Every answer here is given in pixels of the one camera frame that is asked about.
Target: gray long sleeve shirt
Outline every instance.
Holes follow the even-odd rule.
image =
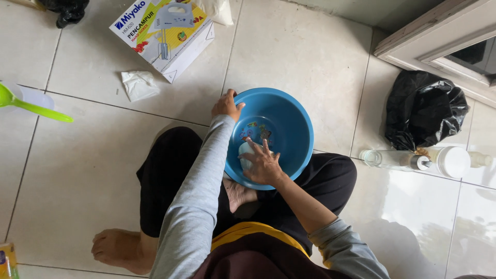
[[[190,278],[210,253],[234,124],[228,115],[212,119],[200,153],[165,214],[151,279]],[[367,244],[340,218],[310,234],[309,240],[332,270],[353,279],[389,278]]]

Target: miyako logo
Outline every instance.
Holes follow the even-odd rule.
[[[132,18],[135,18],[135,13],[137,13],[141,8],[145,6],[145,1],[141,1],[138,5],[134,4],[134,9],[129,12],[125,13],[124,17],[121,18],[120,21],[118,21],[116,24],[114,24],[115,27],[117,27],[118,30],[124,27],[124,24]]]

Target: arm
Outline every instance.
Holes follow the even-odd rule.
[[[210,253],[229,138],[244,106],[236,108],[231,90],[212,110],[200,153],[165,214],[151,279],[189,278]]]
[[[389,278],[386,268],[377,261],[367,244],[360,241],[359,235],[281,170],[280,154],[271,156],[265,139],[263,150],[250,139],[247,141],[255,154],[240,155],[253,163],[244,175],[276,188],[309,234],[309,240],[319,248],[325,266],[353,279]]]

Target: hand mixer image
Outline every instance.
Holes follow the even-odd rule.
[[[182,8],[185,12],[170,11],[174,7],[177,9],[172,10]],[[171,46],[165,41],[165,30],[172,27],[194,27],[191,4],[171,3],[158,10],[155,18],[155,29],[161,29],[162,32],[162,42],[158,45],[158,52],[160,59],[163,60],[169,60],[171,56]]]

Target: hand mixer box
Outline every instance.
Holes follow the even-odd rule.
[[[213,21],[190,0],[137,0],[109,28],[170,83],[215,38]]]

